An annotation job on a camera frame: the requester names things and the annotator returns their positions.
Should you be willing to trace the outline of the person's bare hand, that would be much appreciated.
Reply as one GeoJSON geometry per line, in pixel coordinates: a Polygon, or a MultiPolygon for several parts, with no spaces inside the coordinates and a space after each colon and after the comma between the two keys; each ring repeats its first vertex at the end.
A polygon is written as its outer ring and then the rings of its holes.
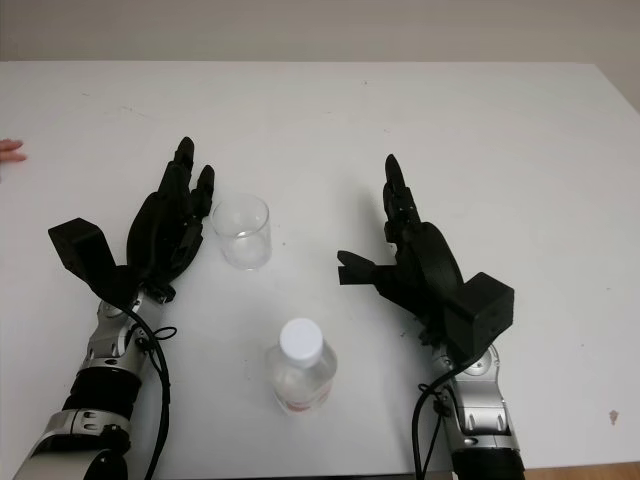
{"type": "Polygon", "coordinates": [[[21,140],[3,139],[0,141],[0,162],[22,162],[27,156],[21,151],[23,142],[21,140]]]}

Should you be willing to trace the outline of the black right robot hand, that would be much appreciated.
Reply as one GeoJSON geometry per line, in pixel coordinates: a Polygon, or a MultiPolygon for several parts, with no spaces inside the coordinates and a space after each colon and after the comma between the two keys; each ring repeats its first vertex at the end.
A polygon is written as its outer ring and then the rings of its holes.
{"type": "Polygon", "coordinates": [[[412,313],[423,325],[424,345],[445,342],[447,298],[463,284],[459,266],[443,234],[420,219],[410,188],[394,155],[385,161],[383,206],[386,241],[396,247],[393,265],[377,265],[355,253],[340,250],[339,283],[372,285],[392,303],[412,313]]]}

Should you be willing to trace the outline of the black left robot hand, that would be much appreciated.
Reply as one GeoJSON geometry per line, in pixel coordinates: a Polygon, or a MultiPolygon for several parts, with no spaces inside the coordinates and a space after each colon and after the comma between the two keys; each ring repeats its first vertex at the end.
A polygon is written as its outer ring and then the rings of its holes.
{"type": "Polygon", "coordinates": [[[175,297],[172,282],[194,260],[210,214],[215,171],[206,165],[190,187],[195,145],[183,138],[168,162],[159,187],[143,202],[129,230],[126,256],[139,284],[159,303],[175,297]]]}

